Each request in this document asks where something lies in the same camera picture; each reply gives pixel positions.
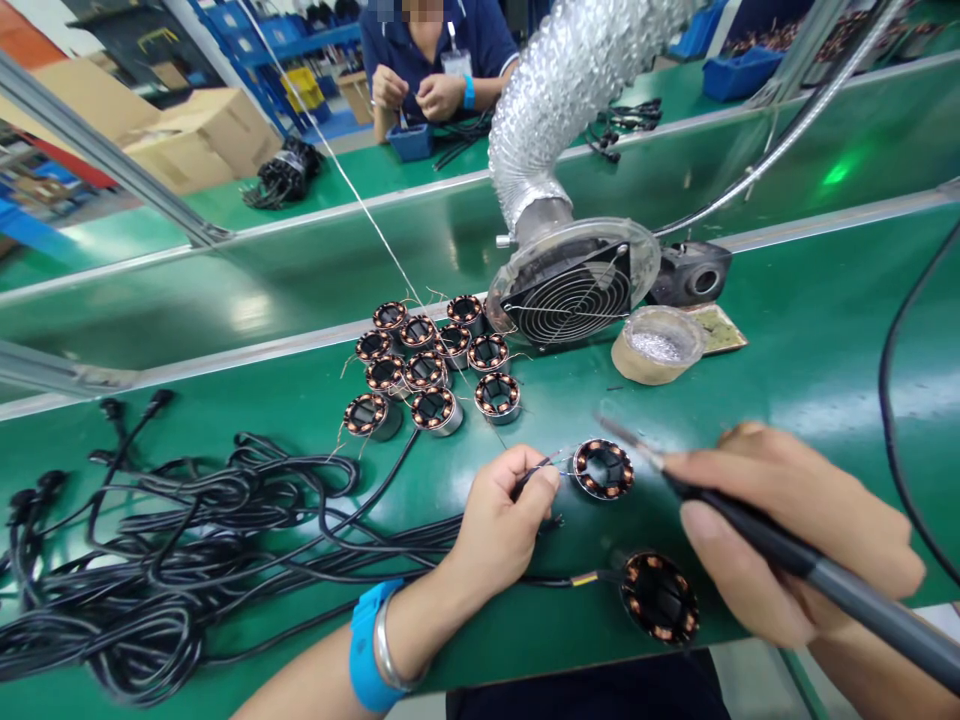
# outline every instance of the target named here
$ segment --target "blue watch strap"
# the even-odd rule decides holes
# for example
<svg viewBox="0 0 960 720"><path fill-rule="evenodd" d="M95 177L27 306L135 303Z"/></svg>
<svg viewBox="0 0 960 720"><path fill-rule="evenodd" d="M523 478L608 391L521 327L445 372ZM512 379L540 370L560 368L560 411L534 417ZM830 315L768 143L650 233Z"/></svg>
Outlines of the blue watch strap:
<svg viewBox="0 0 960 720"><path fill-rule="evenodd" d="M463 91L463 108L464 110L473 110L474 105L477 103L477 91L473 87L473 78L469 75L464 75L463 79L467 81L467 87Z"/></svg>
<svg viewBox="0 0 960 720"><path fill-rule="evenodd" d="M360 704L370 712L385 713L405 692L390 687L380 676L374 654L373 629L383 601L403 585L403 580L388 580L367 590L353 609L350 631L350 682Z"/></svg>

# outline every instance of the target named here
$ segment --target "silver ducting hose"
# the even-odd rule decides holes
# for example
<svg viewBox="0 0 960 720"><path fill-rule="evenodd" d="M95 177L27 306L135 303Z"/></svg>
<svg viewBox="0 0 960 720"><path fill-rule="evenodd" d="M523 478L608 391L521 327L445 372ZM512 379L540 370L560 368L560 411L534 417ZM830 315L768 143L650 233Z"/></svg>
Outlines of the silver ducting hose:
<svg viewBox="0 0 960 720"><path fill-rule="evenodd" d="M550 203L548 213L558 222L572 219L570 198L553 174L557 158L704 4L703 0L554 4L521 55L497 104L490 133L493 185L515 240L521 215L538 200L559 201Z"/></svg>
<svg viewBox="0 0 960 720"><path fill-rule="evenodd" d="M857 68L866 54L870 52L870 50L873 49L873 46L876 45L880 40L881 35L883 35L887 27L896 17L897 12L900 10L900 7L904 4L904 2L905 0L878 1L873 10L873 23L866 31L863 41L856 46L852 52L848 53L845 59L840 61L839 69L836 71L834 77L825 85L820 86L820 88L814 92L814 94L807 101L807 104L800 110L800 114L794 118L790 127L788 127L787 131L784 133L783 138L772 150L770 150L760 159L760 161L750 170L750 172L727 188L716 200L712 201L708 205L704 205L695 213L687 215L681 220L677 220L669 225L664 225L659 230L654 231L653 234L660 238L664 235L669 235L670 233L676 232L677 230L683 230L684 228L699 222L711 213L719 210L726 203L759 180L760 176L769 170L773 164L777 162L777 160L783 157L787 150L789 150L794 143L800 139L813 121L816 120L817 117L827 107L827 105L830 104L830 101L833 100L836 94L840 91L840 87L853 74L853 71Z"/></svg>

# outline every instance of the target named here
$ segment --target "hand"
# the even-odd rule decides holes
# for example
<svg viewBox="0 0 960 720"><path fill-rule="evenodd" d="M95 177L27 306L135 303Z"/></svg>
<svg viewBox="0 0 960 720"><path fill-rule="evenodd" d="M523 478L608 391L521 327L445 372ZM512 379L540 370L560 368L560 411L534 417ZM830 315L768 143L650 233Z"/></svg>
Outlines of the hand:
<svg viewBox="0 0 960 720"><path fill-rule="evenodd" d="M410 85L386 65L377 65L373 74L373 101L377 107L398 110L410 92Z"/></svg>
<svg viewBox="0 0 960 720"><path fill-rule="evenodd" d="M543 459L533 448L517 445L480 468L473 481L460 534L442 565L470 586L478 606L513 585L530 564L540 523L550 518L560 472L552 465L538 470L516 503L510 492Z"/></svg>
<svg viewBox="0 0 960 720"><path fill-rule="evenodd" d="M463 104L467 81L461 75L428 75L420 83L417 103L430 122L443 122L453 117Z"/></svg>
<svg viewBox="0 0 960 720"><path fill-rule="evenodd" d="M680 480L716 488L766 511L887 597L920 586L924 566L910 548L910 522L860 482L789 433L745 423L718 450L667 456ZM767 562L713 508L690 501L683 529L731 612L755 635L801 647L852 622L823 595Z"/></svg>

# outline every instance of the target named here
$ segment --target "small blue container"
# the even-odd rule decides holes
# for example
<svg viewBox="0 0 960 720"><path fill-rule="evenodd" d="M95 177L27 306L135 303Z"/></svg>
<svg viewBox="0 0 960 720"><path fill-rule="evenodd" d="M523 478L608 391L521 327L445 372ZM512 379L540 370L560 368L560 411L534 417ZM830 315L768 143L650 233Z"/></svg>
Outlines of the small blue container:
<svg viewBox="0 0 960 720"><path fill-rule="evenodd" d="M750 97L770 79L783 53L752 47L738 58L708 60L703 66L703 94L719 102Z"/></svg>
<svg viewBox="0 0 960 720"><path fill-rule="evenodd" d="M238 58L245 58L250 55L256 55L265 50L260 36L256 30L242 30L233 35L226 36L227 44L233 50L233 54Z"/></svg>
<svg viewBox="0 0 960 720"><path fill-rule="evenodd" d="M289 45L307 36L307 26L299 15L273 17L260 23L260 30L270 47Z"/></svg>
<svg viewBox="0 0 960 720"><path fill-rule="evenodd" d="M237 35L244 30L253 30L250 18L240 7L240 3L226 2L223 5L214 5L207 10L207 17L224 35Z"/></svg>
<svg viewBox="0 0 960 720"><path fill-rule="evenodd" d="M70 248L70 241L64 235L4 201L0 201L0 235L47 255L61 255Z"/></svg>
<svg viewBox="0 0 960 720"><path fill-rule="evenodd" d="M320 85L320 92L323 93L325 98L340 96L340 87L337 85L337 81L329 75L321 75L318 77L317 84Z"/></svg>
<svg viewBox="0 0 960 720"><path fill-rule="evenodd" d="M727 0L717 0L706 10L701 10L694 15L690 21L690 27L680 38L680 42L670 46L670 54L684 60L706 55L726 4Z"/></svg>
<svg viewBox="0 0 960 720"><path fill-rule="evenodd" d="M411 125L409 130L396 125L387 133L387 140L403 162L425 160L433 154L433 133L426 123Z"/></svg>
<svg viewBox="0 0 960 720"><path fill-rule="evenodd" d="M330 109L330 103L322 103L320 107L311 110L310 114L313 115L317 122L320 124L325 123L333 115L333 111Z"/></svg>

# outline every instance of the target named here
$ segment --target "person's right hand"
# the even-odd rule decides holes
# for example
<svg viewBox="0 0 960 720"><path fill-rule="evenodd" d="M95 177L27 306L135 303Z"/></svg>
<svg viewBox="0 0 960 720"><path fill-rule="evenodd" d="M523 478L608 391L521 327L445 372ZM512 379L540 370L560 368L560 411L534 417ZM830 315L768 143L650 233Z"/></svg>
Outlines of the person's right hand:
<svg viewBox="0 0 960 720"><path fill-rule="evenodd" d="M916 592L923 562L899 511L789 433L745 423L717 450L667 456L691 485L715 488L767 512L783 527L887 597ZM852 622L823 595L767 562L713 508L685 502L683 528L740 623L780 647L801 647Z"/></svg>
<svg viewBox="0 0 960 720"><path fill-rule="evenodd" d="M386 65L377 65L373 74L373 101L377 107L397 110L410 92L410 86Z"/></svg>

